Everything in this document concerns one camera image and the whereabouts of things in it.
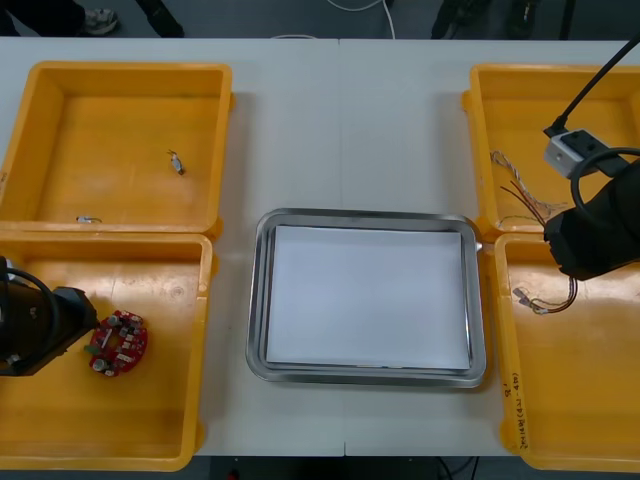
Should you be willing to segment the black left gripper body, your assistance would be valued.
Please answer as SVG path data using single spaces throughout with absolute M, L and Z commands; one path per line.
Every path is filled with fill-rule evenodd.
M 52 291 L 51 330 L 49 346 L 65 351 L 97 325 L 97 311 L 83 290 L 57 287 Z

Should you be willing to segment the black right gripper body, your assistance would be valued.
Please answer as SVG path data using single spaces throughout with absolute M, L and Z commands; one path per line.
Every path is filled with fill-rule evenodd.
M 564 211 L 544 227 L 548 243 L 559 270 L 575 279 L 592 279 L 608 271 L 598 250 L 598 229 L 584 220 L 575 209 Z

